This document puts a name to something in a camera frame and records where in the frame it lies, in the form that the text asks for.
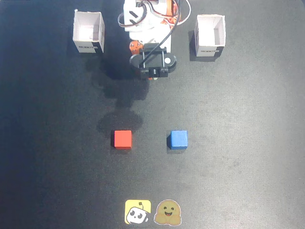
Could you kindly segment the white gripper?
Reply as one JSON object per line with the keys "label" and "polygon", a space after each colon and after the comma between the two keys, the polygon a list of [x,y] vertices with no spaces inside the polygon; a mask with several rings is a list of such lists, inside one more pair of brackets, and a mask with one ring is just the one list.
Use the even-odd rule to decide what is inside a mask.
{"label": "white gripper", "polygon": [[129,49],[131,52],[131,56],[141,55],[144,49],[144,45],[148,43],[157,44],[161,43],[161,41],[169,34],[168,31],[165,33],[157,33],[157,32],[129,32],[129,37],[131,42],[129,44]]}

